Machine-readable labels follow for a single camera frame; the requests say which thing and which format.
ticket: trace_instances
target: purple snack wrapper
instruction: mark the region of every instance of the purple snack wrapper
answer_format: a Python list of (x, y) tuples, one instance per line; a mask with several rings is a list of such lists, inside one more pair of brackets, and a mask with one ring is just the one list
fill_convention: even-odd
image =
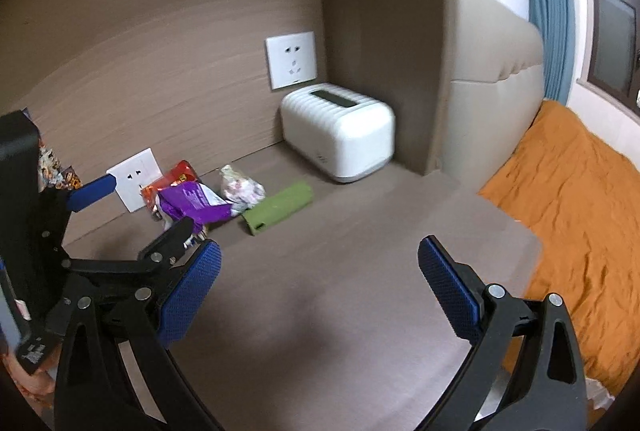
[(198, 182), (181, 184), (158, 191), (162, 211), (174, 220), (193, 218), (193, 232), (199, 233), (205, 223), (231, 218), (231, 204), (211, 204)]

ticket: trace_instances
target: wrinkled fabric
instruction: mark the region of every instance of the wrinkled fabric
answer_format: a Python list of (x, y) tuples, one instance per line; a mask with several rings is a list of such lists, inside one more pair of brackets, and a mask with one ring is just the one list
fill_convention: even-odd
[(586, 375), (617, 395), (640, 357), (636, 167), (571, 110), (544, 101), (480, 194), (539, 237), (543, 252), (526, 296), (562, 295)]

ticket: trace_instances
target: bed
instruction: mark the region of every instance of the bed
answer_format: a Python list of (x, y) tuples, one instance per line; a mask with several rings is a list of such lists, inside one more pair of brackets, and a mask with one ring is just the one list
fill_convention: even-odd
[(616, 395), (640, 358), (640, 174), (542, 89), (535, 27), (459, 0), (442, 167), (539, 237), (526, 297), (564, 297), (587, 376)]

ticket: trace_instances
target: beige leather headboard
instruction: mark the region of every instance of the beige leather headboard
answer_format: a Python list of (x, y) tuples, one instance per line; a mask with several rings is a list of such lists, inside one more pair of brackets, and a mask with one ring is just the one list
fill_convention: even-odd
[(458, 0), (457, 36), (442, 169), (477, 191), (538, 112), (542, 38), (497, 0)]

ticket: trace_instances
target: window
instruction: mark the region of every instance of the window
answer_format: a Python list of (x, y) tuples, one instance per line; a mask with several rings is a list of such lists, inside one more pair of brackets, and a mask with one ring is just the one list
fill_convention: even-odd
[(640, 0), (593, 0), (588, 80), (640, 114)]

